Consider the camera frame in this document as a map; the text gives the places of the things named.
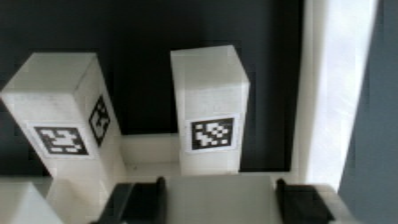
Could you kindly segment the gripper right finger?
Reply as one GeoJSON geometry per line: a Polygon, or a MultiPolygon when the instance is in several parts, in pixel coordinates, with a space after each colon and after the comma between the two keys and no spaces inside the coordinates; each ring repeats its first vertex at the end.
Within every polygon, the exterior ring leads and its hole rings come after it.
{"type": "Polygon", "coordinates": [[[316,188],[275,182],[275,196],[284,224],[329,224],[334,220],[316,188]]]}

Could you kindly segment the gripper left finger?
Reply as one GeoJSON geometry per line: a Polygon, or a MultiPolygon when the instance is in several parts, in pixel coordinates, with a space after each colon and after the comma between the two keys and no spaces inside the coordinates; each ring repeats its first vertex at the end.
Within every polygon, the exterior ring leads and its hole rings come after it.
{"type": "Polygon", "coordinates": [[[89,224],[165,224],[167,182],[119,183],[114,187],[101,215],[89,224]]]}

